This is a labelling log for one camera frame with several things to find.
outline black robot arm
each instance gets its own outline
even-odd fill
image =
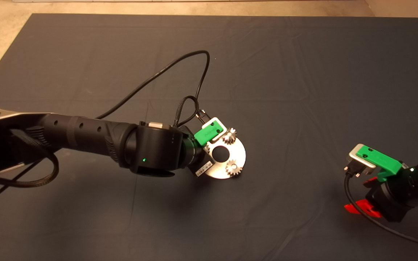
[[[44,149],[61,148],[110,156],[133,173],[168,177],[204,154],[189,130],[161,123],[129,124],[54,113],[0,109],[0,172],[43,159],[11,130],[19,129]]]

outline beige floor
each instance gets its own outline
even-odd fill
[[[418,0],[13,3],[0,0],[0,59],[32,13],[418,17]]]

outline small metal gear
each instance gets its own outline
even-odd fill
[[[229,160],[227,166],[225,167],[227,174],[230,176],[238,175],[243,170],[243,167],[239,167],[235,160]]]
[[[230,130],[222,137],[222,140],[226,144],[233,144],[235,140],[237,139],[237,131],[233,128],[230,128]]]

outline table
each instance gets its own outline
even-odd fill
[[[201,107],[246,147],[240,178],[141,177],[61,150],[52,183],[0,195],[0,260],[418,259],[345,212],[342,170],[359,142],[418,164],[418,18],[34,14],[0,61],[0,108],[94,117],[198,49]],[[108,119],[171,123],[203,67],[181,63]],[[389,226],[418,237],[418,208]]]

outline metal plate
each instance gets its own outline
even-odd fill
[[[229,158],[225,162],[216,161],[216,163],[206,171],[206,174],[210,177],[217,179],[231,178],[232,176],[228,174],[227,170],[225,169],[227,163],[231,160],[235,160],[238,167],[244,167],[244,164],[246,162],[246,151],[242,142],[238,138],[235,140],[233,144],[226,144],[222,140],[222,138],[219,138],[214,143],[208,142],[205,149],[208,150],[209,155],[212,157],[212,151],[214,150],[214,148],[219,146],[225,147],[227,150],[229,150]]]

